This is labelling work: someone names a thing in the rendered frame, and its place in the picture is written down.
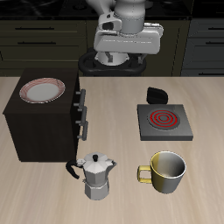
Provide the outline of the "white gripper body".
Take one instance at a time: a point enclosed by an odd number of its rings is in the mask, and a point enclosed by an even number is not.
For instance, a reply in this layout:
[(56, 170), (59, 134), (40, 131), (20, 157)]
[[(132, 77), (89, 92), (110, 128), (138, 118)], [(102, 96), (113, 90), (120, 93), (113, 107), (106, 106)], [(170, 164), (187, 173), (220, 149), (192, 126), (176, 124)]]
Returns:
[(145, 23), (136, 34), (96, 29), (94, 49), (97, 52), (157, 54), (164, 28), (160, 24)]

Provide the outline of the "dark wooden cabinet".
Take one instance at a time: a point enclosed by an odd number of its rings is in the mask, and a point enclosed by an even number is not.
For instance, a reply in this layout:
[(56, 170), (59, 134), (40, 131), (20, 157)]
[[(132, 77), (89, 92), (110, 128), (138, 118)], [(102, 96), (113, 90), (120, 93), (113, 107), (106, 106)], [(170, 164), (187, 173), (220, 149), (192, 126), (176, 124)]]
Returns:
[[(55, 78), (66, 86), (64, 94), (48, 103), (23, 101), (19, 91), (29, 81)], [(76, 158), (81, 112), (76, 68), (27, 68), (20, 77), (3, 114), (22, 162), (67, 162)]]

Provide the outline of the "round black knob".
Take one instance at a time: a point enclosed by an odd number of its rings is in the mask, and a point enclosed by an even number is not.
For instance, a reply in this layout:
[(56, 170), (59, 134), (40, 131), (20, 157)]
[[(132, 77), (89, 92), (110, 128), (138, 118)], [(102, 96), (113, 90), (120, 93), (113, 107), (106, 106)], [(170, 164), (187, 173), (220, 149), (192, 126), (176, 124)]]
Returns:
[(166, 104), (168, 94), (163, 89), (148, 87), (146, 101), (149, 104)]

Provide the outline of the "dark grey kitchen cupboard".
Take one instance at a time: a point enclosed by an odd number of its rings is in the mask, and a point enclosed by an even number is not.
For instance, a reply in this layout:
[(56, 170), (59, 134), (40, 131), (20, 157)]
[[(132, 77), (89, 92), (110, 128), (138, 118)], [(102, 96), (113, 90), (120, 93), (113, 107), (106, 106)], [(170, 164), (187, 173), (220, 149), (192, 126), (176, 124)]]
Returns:
[(224, 18), (191, 20), (181, 75), (224, 76)]

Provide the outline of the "dark olive kitchen cupboard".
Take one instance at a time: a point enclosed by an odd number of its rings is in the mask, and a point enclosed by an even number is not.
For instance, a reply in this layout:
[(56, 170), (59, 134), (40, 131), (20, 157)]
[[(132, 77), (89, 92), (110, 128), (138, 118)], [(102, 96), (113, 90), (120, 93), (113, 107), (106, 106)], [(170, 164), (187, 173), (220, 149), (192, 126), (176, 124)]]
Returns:
[[(179, 76), (189, 28), (187, 20), (160, 20), (160, 51), (146, 57), (143, 76)], [(0, 20), (0, 76), (28, 67), (77, 67), (94, 44), (95, 20)]]

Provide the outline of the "white plate with red rim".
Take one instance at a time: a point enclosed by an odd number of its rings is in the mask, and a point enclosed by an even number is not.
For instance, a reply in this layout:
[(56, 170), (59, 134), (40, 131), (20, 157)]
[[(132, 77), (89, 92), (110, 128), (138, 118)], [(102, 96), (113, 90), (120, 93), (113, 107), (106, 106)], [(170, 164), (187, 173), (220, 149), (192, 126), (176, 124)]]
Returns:
[(66, 90), (65, 84), (54, 78), (32, 80), (19, 91), (20, 98), (29, 103), (47, 103), (61, 97)]

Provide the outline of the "dark grey stove plate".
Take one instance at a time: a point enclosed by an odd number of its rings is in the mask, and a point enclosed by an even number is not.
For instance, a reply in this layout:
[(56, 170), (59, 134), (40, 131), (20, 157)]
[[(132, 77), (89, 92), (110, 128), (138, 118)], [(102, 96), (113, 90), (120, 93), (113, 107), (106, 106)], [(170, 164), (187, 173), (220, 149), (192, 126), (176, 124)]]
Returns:
[(138, 104), (142, 141), (192, 141), (193, 133), (182, 104)]

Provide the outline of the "black kitchen countertop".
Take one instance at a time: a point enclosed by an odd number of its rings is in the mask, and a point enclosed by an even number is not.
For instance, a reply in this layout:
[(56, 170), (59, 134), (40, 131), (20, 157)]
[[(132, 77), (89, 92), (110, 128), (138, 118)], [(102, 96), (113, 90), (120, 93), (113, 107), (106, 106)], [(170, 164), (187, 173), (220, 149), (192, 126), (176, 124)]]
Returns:
[[(146, 20), (224, 18), (224, 0), (150, 0)], [(0, 0), (0, 20), (97, 20), (86, 0)]]

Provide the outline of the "silver moka pot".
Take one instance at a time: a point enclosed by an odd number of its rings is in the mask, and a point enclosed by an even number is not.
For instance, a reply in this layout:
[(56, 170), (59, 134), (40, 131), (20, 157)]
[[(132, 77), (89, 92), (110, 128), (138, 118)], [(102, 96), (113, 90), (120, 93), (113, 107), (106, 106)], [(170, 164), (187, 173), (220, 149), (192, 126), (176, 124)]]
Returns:
[(82, 159), (68, 161), (67, 171), (78, 179), (79, 176), (75, 173), (74, 166), (83, 170), (85, 194), (91, 200), (103, 200), (109, 195), (109, 172), (116, 166), (113, 159), (109, 159), (100, 152), (93, 152)]

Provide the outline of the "yellow and white mug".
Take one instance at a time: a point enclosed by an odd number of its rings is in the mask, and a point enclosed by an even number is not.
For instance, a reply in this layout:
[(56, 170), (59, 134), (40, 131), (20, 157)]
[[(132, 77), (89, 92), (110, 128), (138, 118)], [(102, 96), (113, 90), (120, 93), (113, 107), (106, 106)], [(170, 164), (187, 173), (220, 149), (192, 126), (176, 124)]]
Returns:
[(139, 165), (137, 180), (152, 184), (160, 193), (173, 193), (186, 172), (186, 162), (171, 151), (160, 151), (152, 156), (149, 165)]

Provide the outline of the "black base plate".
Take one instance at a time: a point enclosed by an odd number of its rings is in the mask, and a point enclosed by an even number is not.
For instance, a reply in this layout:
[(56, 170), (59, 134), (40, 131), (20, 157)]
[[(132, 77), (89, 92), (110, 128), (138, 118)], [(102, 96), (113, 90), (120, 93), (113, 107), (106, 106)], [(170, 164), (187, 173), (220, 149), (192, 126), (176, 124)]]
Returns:
[(87, 52), (79, 58), (78, 67), (84, 76), (94, 77), (128, 77), (140, 76), (146, 68), (146, 60), (139, 53), (129, 53), (129, 59), (121, 65), (106, 66), (95, 59), (97, 51), (90, 47)]

